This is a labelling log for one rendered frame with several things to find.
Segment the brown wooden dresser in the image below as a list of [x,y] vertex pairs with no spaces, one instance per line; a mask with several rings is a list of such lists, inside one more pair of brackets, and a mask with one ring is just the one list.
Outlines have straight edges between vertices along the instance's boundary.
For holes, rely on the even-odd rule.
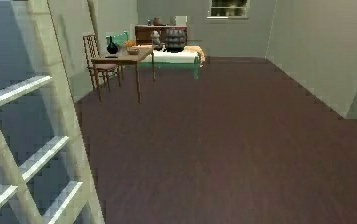
[[186,26],[148,26],[148,25],[136,25],[135,26],[135,39],[138,45],[151,45],[152,38],[151,33],[158,31],[160,34],[160,41],[165,43],[166,31],[168,29],[182,30],[184,34],[187,34]]

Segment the brown wooden table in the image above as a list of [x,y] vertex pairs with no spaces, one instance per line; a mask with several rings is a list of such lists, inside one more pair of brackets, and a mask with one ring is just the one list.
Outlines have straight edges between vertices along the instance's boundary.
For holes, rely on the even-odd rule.
[[[118,58],[105,58],[104,57],[96,57],[92,60],[93,68],[96,68],[98,64],[115,64],[118,66],[122,65],[134,65],[135,66],[135,77],[136,77],[136,90],[137,90],[137,97],[138,97],[138,103],[142,102],[142,97],[141,97],[141,84],[140,84],[140,74],[139,74],[139,63],[143,61],[147,56],[151,56],[151,58],[154,58],[154,52],[152,47],[144,47],[144,48],[139,48],[140,52],[138,55],[129,55],[127,52],[120,53],[120,54],[109,54],[109,55],[116,55]],[[100,92],[100,86],[96,87],[97,89],[97,94],[98,94],[98,99],[102,100],[101,98],[101,92]]]

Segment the black round vase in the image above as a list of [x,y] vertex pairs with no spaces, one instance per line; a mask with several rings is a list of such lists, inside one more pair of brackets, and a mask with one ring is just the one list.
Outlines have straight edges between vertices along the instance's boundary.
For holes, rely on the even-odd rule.
[[118,53],[118,46],[113,42],[113,38],[109,37],[109,42],[107,45],[107,51],[109,54],[117,54]]

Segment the grey teddy bear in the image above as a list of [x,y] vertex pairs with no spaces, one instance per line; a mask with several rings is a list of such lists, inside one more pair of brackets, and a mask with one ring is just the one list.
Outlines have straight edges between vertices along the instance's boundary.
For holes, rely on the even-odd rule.
[[160,41],[160,34],[158,31],[153,30],[151,32],[151,40],[152,40],[152,46],[154,50],[160,51],[163,48],[163,45]]

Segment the green framed bed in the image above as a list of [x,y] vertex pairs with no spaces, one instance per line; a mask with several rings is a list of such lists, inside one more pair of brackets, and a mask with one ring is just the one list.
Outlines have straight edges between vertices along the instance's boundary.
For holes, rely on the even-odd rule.
[[141,66],[157,67],[182,67],[193,71],[195,80],[199,78],[199,68],[203,66],[205,56],[200,47],[186,46],[178,53],[166,51],[154,51],[154,55],[148,55],[139,62]]

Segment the window with white frame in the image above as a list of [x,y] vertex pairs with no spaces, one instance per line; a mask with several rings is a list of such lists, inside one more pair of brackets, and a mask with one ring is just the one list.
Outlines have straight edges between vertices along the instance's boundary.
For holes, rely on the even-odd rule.
[[250,0],[211,0],[210,18],[246,18]]

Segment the pale wooden ladder shelf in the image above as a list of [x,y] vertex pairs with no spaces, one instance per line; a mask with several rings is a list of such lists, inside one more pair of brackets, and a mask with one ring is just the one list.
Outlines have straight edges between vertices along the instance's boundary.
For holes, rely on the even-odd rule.
[[0,224],[105,224],[48,0],[0,0]]

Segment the brown wooden chair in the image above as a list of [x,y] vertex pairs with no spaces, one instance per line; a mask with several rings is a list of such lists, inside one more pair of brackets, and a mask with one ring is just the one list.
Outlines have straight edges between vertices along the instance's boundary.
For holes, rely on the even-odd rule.
[[109,86],[109,78],[119,76],[119,72],[123,71],[123,68],[118,65],[110,64],[98,64],[96,68],[93,68],[92,60],[100,56],[97,37],[95,34],[89,34],[82,37],[83,47],[85,52],[87,70],[90,75],[92,88],[96,89],[99,84],[99,79],[103,79],[103,83]]

